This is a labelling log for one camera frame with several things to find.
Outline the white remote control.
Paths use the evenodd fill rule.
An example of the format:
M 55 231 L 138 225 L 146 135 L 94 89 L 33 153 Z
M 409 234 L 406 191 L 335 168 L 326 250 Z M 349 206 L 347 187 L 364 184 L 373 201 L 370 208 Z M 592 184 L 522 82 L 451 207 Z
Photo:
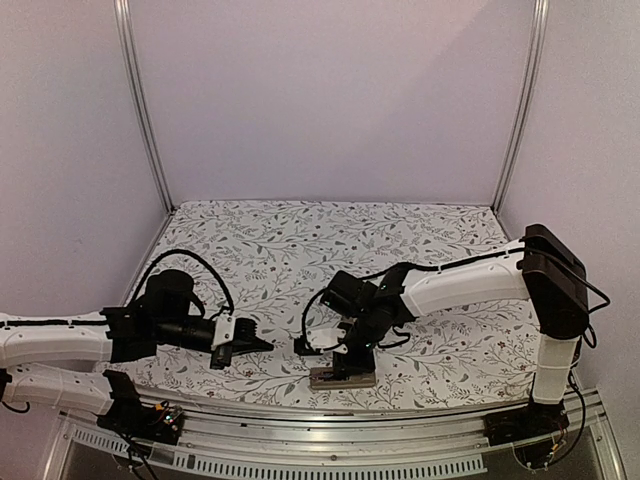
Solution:
M 334 379 L 323 380 L 320 376 L 324 373 L 332 373 Z M 309 388 L 313 391 L 348 390 L 373 388 L 377 384 L 374 373 L 357 374 L 352 376 L 340 376 L 332 368 L 315 367 L 310 370 Z

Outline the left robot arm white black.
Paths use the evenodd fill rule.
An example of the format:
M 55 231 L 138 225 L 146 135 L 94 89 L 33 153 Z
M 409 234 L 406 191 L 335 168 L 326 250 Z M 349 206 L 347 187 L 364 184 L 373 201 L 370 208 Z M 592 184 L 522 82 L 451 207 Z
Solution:
M 104 415 L 128 434 L 148 426 L 148 412 L 122 372 L 84 375 L 59 368 L 64 361 L 121 364 L 156 355 L 169 345 L 207 354 L 213 370 L 236 356 L 271 352 L 254 320 L 205 315 L 187 273 L 165 270 L 126 306 L 67 317 L 1 316 L 1 400 L 76 408 Z

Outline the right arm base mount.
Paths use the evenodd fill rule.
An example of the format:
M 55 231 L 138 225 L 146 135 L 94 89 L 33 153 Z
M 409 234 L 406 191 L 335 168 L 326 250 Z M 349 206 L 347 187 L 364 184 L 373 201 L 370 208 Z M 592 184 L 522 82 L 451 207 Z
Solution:
M 561 432 L 569 425 L 563 402 L 548 405 L 529 401 L 525 406 L 484 416 L 483 435 L 491 446 L 497 446 Z

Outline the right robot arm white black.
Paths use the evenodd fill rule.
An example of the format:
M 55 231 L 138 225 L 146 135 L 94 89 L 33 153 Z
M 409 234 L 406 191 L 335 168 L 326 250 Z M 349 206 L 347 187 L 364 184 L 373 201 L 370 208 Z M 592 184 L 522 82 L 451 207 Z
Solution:
M 320 301 L 350 320 L 328 333 L 313 334 L 317 350 L 333 353 L 332 365 L 311 375 L 315 389 L 373 385 L 373 350 L 389 330 L 433 312 L 496 300 L 528 300 L 541 333 L 531 403 L 517 427 L 537 436 L 552 424 L 564 396 L 579 339 L 589 327 L 587 272 L 554 234 L 530 225 L 504 250 L 439 266 L 399 263 L 380 283 L 337 272 Z

